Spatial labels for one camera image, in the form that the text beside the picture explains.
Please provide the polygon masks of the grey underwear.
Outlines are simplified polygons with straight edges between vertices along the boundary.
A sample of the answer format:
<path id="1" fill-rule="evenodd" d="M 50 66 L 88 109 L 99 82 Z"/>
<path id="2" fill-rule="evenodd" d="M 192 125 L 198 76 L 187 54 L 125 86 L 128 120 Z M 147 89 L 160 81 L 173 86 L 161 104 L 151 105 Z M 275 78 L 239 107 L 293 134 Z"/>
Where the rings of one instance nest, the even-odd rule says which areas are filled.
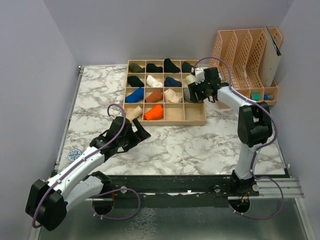
<path id="1" fill-rule="evenodd" d="M 188 88 L 183 89 L 183 97 L 184 101 L 187 103 L 192 103 L 193 101 L 191 100 L 191 94 Z"/>

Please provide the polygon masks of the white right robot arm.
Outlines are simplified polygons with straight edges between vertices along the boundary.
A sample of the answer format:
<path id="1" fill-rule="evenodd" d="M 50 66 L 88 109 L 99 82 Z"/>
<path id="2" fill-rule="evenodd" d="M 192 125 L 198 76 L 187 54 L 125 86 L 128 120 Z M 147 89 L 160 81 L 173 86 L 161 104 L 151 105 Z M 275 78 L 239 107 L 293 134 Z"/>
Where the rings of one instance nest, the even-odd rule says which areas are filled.
<path id="1" fill-rule="evenodd" d="M 248 189 L 245 180 L 253 178 L 259 147 L 273 134 L 269 106 L 265 102 L 253 101 L 228 83 L 221 82 L 217 67 L 192 67 L 191 74 L 195 78 L 187 85 L 191 102 L 200 103 L 205 99 L 212 103 L 222 102 L 238 114 L 237 135 L 242 146 L 234 170 L 237 179 L 230 182 L 229 189 L 240 196 Z"/>

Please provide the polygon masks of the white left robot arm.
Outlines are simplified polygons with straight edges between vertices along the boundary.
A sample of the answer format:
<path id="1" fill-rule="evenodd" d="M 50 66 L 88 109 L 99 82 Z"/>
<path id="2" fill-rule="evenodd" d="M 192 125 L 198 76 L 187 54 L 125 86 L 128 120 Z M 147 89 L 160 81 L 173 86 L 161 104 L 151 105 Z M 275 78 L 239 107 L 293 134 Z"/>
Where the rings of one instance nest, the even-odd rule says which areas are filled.
<path id="1" fill-rule="evenodd" d="M 25 207 L 32 217 L 32 226 L 52 231 L 68 211 L 87 198 L 114 193 L 111 178 L 95 168 L 118 154 L 120 148 L 126 153 L 150 137 L 138 119 L 130 121 L 117 116 L 110 128 L 95 137 L 71 165 L 47 180 L 38 179 L 32 184 Z"/>

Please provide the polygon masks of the beige boxer underwear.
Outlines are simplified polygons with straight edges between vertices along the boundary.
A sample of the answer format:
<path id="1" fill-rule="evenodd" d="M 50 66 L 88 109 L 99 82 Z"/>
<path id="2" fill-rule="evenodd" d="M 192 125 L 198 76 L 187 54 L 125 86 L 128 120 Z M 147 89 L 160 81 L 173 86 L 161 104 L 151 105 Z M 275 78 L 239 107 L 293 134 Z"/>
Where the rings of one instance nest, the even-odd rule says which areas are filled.
<path id="1" fill-rule="evenodd" d="M 182 102 L 182 98 L 183 96 L 180 93 L 171 88 L 164 91 L 164 100 L 166 103 L 178 104 Z"/>

